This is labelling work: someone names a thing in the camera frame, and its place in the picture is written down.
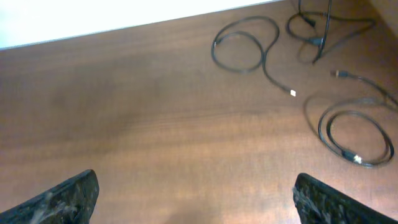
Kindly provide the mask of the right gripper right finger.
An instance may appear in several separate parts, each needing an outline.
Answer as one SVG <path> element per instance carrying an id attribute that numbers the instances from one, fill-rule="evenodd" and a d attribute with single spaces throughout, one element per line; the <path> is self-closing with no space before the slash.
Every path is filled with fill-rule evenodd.
<path id="1" fill-rule="evenodd" d="M 397 224 L 306 173 L 297 176 L 292 191 L 302 224 Z"/>

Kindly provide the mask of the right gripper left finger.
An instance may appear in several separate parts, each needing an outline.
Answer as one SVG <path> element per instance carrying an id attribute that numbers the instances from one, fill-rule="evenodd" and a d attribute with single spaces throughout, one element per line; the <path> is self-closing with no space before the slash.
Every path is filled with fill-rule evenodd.
<path id="1" fill-rule="evenodd" d="M 1 213 L 1 223 L 89 224 L 100 192 L 92 169 Z"/>

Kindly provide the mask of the black USB cable long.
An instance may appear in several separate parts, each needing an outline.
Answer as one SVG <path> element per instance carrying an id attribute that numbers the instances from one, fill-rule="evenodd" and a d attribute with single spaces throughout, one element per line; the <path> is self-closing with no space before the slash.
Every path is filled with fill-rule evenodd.
<path id="1" fill-rule="evenodd" d="M 397 95 L 375 81 L 344 70 L 333 70 L 331 76 L 357 81 L 379 93 L 344 99 L 331 104 L 320 115 L 316 127 L 319 140 L 342 159 L 366 168 L 390 163 L 397 149 L 394 140 L 371 112 L 397 113 Z"/>

